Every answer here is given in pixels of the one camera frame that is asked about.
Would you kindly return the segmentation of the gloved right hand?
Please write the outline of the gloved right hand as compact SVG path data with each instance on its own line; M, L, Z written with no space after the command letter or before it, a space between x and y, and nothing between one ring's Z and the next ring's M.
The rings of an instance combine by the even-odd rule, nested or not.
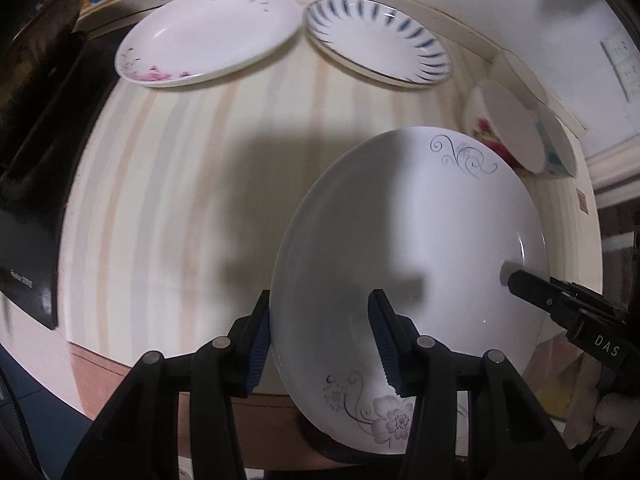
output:
M582 357L574 396L570 401L563 439L569 448L584 444L596 425L612 428L602 455L620 452L639 422L639 400L617 393L603 393L599 382L604 378L599 361L588 354Z

